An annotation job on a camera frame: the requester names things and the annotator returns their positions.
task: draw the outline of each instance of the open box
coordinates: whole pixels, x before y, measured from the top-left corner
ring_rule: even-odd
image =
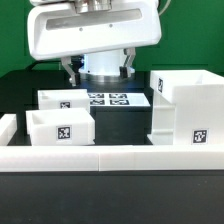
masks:
[[[90,99],[86,89],[80,90],[39,90],[40,110],[85,108],[90,112]]]
[[[150,86],[153,144],[224,143],[223,77],[206,70],[152,71]]]
[[[94,144],[95,121],[83,108],[30,111],[28,126],[33,146]]]

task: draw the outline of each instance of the black table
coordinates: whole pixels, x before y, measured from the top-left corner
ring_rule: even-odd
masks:
[[[149,74],[138,73],[133,82],[77,88],[144,92],[152,102],[148,81]],[[13,71],[0,79],[1,115],[16,113],[18,120],[10,145],[30,144],[25,110],[37,109],[37,90],[64,88],[72,87],[62,71]],[[95,107],[91,115],[96,145],[148,144],[150,109]],[[0,173],[1,224],[223,224],[223,211],[222,170]]]
[[[16,113],[18,130],[9,145],[30,145],[26,133],[26,110],[38,109],[37,91],[43,89],[87,89],[91,92],[145,93],[152,102],[148,87],[149,73],[138,72],[132,81],[122,83],[94,83],[82,80],[72,87],[64,71],[19,70],[0,79],[0,112]],[[147,134],[151,128],[151,108],[146,107],[91,107],[95,119],[96,145],[150,144]]]

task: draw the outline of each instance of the black surface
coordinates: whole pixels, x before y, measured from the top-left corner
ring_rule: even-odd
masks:
[[[138,72],[132,81],[97,83],[82,81],[72,87],[69,76],[63,71],[38,71],[29,66],[26,70],[12,71],[0,78],[0,112],[16,113],[18,130],[10,141],[11,146],[31,145],[26,130],[26,110],[38,109],[37,91],[46,89],[87,89],[89,93],[146,93],[152,100],[148,73]],[[91,115],[96,125],[96,145],[148,144],[151,108],[92,107]]]
[[[0,175],[1,224],[222,224],[223,172]]]
[[[148,78],[79,88],[144,92],[151,101]],[[11,145],[30,144],[24,111],[37,108],[36,91],[46,88],[71,86],[63,72],[14,71],[0,79],[0,116],[18,117]],[[148,144],[148,113],[92,107],[97,144]],[[224,171],[0,173],[0,224],[222,224],[223,211]]]

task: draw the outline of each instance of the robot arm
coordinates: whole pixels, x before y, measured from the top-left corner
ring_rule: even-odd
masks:
[[[36,7],[28,17],[28,40],[36,60],[64,58],[66,65],[71,56],[127,49],[122,67],[129,76],[134,48],[161,38],[158,0],[30,1]]]

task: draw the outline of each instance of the white container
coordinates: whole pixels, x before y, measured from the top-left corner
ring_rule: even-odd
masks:
[[[83,108],[36,110],[29,114],[33,146],[92,145],[95,121]]]
[[[155,145],[223,144],[224,78],[206,70],[152,71]]]
[[[16,131],[16,115],[5,114],[0,120],[0,146],[7,146]]]
[[[86,89],[81,90],[39,90],[40,110],[85,108],[90,112],[90,99]]]

